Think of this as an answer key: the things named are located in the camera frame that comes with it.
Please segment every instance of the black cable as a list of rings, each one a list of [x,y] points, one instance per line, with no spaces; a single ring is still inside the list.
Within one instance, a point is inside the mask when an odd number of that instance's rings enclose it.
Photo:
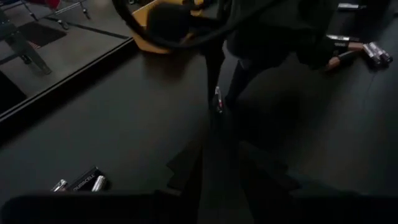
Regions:
[[[164,40],[163,38],[156,37],[149,35],[141,25],[132,17],[130,10],[127,8],[125,2],[123,0],[112,0],[115,10],[118,14],[122,17],[126,24],[138,35],[140,35],[144,40],[153,43],[159,47],[165,47],[168,49],[189,49],[198,47],[203,45],[204,43],[215,40],[223,35],[229,34],[230,32],[234,31],[238,25],[245,22],[248,19],[261,15],[264,11],[283,3],[286,0],[273,0],[267,3],[261,3],[260,6],[255,7],[253,10],[249,12],[243,13],[241,17],[237,18],[235,21],[227,23],[225,26],[221,27],[220,29],[205,35],[203,37],[197,37],[190,43],[177,43],[168,40]]]

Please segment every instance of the floor mat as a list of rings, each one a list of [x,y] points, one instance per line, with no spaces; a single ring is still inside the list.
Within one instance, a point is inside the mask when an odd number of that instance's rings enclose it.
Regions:
[[[47,44],[54,42],[62,37],[65,37],[67,33],[57,29],[49,28],[38,24],[37,22],[30,22],[18,27],[22,35],[30,42],[31,45],[37,49]]]

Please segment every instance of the cord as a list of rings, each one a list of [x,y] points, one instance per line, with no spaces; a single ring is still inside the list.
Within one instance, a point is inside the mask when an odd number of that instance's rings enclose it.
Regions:
[[[124,21],[126,21],[126,24],[138,35],[140,35],[144,40],[153,43],[159,47],[165,47],[168,49],[190,49],[194,47],[199,47],[211,40],[215,40],[217,38],[222,37],[223,35],[229,34],[232,31],[234,31],[238,25],[241,23],[245,22],[246,20],[249,20],[253,17],[259,16],[262,14],[264,11],[283,3],[286,0],[273,0],[271,2],[266,2],[266,3],[261,3],[260,6],[254,7],[254,9],[243,13],[243,15],[239,18],[237,18],[233,22],[227,23],[225,26],[221,27],[220,29],[205,35],[203,37],[197,37],[196,39],[192,40],[189,43],[176,43],[168,40],[164,40],[163,38],[156,37],[149,35],[142,27],[141,25],[135,20],[134,17],[132,17],[130,10],[127,8],[125,2],[123,0],[112,0],[113,5],[115,10],[118,12],[118,14],[122,17]]]

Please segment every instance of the yellow object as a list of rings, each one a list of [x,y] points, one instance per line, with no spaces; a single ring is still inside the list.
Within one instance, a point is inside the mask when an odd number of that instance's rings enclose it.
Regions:
[[[148,11],[152,9],[152,7],[156,6],[157,4],[161,2],[169,2],[169,3],[174,3],[174,4],[182,4],[183,0],[154,0],[151,3],[142,6],[140,9],[134,11],[132,13],[132,16],[136,19],[136,21],[142,26],[142,28],[146,28],[147,25],[147,15]],[[195,0],[196,4],[201,4],[203,0]],[[193,16],[200,16],[201,11],[192,11],[191,15]],[[132,32],[132,37],[136,41],[137,46],[144,51],[147,52],[153,52],[153,53],[158,53],[158,54],[168,54],[170,53],[169,49],[163,49],[157,46],[154,46],[150,43],[148,43],[146,40],[142,39],[139,35],[137,35],[134,31]]]

